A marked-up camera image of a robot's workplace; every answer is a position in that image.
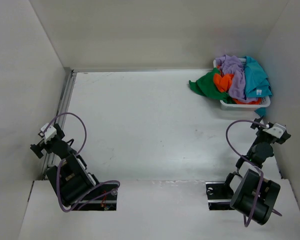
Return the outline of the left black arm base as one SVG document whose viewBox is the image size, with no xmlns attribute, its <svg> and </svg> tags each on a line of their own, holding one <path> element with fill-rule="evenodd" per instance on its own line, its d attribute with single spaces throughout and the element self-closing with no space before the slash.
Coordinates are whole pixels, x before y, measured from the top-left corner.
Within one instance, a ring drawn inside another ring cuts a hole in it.
<svg viewBox="0 0 300 240">
<path fill-rule="evenodd" d="M 73 211 L 116 211 L 118 184 L 107 183 L 87 194 Z"/>
</svg>

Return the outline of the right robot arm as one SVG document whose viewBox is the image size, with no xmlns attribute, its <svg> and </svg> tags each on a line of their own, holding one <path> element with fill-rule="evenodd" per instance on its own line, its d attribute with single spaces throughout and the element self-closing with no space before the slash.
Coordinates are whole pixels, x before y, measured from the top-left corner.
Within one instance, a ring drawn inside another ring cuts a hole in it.
<svg viewBox="0 0 300 240">
<path fill-rule="evenodd" d="M 231 198 L 230 207 L 243 215 L 246 228 L 251 221 L 264 225 L 271 214 L 282 216 L 274 209 L 281 187 L 276 182 L 265 179 L 262 167 L 268 158 L 274 156 L 272 145 L 284 144 L 291 138 L 291 134 L 284 125 L 271 122 L 264 124 L 261 120 L 261 118 L 235 120 L 225 130 L 225 139 L 229 147 L 239 156 L 238 162 L 251 166 L 240 184 L 229 180 L 222 185 L 221 189 L 226 197 Z M 229 139 L 230 128 L 238 123 L 250 123 L 252 129 L 257 129 L 256 138 L 245 155 L 239 153 Z"/>
</svg>

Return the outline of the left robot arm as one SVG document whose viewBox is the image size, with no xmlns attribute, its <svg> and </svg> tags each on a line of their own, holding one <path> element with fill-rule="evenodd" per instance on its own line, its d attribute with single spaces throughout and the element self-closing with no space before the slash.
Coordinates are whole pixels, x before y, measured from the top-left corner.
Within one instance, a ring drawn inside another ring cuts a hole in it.
<svg viewBox="0 0 300 240">
<path fill-rule="evenodd" d="M 57 190 L 57 178 L 59 178 L 60 199 L 65 207 L 73 205 L 83 194 L 90 199 L 98 199 L 102 195 L 102 186 L 94 174 L 87 172 L 87 164 L 80 155 L 71 147 L 74 139 L 64 141 L 64 132 L 56 123 L 47 130 L 52 134 L 46 139 L 47 133 L 43 132 L 43 126 L 38 134 L 42 140 L 38 144 L 31 144 L 30 149 L 40 159 L 44 156 L 43 150 L 48 154 L 54 153 L 63 160 L 60 173 L 58 167 L 49 167 L 46 176 L 54 191 Z"/>
</svg>

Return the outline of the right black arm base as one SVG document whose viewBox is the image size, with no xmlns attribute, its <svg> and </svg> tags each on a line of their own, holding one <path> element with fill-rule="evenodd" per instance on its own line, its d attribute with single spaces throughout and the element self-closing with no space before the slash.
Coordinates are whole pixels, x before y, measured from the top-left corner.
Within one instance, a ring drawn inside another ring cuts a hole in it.
<svg viewBox="0 0 300 240">
<path fill-rule="evenodd" d="M 232 211 L 230 206 L 234 191 L 224 181 L 206 181 L 206 195 L 210 211 Z"/>
</svg>

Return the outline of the orange t shirt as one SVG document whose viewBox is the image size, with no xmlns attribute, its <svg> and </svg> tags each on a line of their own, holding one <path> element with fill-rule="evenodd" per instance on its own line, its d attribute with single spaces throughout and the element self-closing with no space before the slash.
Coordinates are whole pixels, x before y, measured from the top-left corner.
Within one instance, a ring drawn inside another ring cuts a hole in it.
<svg viewBox="0 0 300 240">
<path fill-rule="evenodd" d="M 215 86 L 217 87 L 219 92 L 227 93 L 230 90 L 230 87 L 233 82 L 233 78 L 234 78 L 234 74 L 231 74 L 231 73 L 227 73 L 225 75 L 215 73 L 213 76 L 213 83 L 215 84 Z M 239 101 L 236 98 L 233 98 L 233 101 L 236 104 L 258 105 L 262 101 L 262 99 L 258 98 L 256 101 L 252 101 L 249 103 L 244 103 L 242 101 Z"/>
</svg>

